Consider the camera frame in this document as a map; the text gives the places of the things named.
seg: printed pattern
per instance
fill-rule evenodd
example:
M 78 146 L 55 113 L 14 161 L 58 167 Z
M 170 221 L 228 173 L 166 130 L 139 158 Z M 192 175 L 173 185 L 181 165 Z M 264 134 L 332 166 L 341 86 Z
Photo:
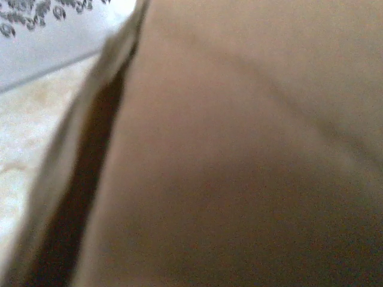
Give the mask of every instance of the printed pattern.
M 100 0 L 103 4 L 111 0 Z M 15 26 L 29 31 L 46 26 L 45 16 L 52 13 L 56 20 L 65 20 L 65 9 L 75 9 L 77 14 L 93 9 L 93 0 L 0 0 L 0 33 L 6 38 L 15 37 Z

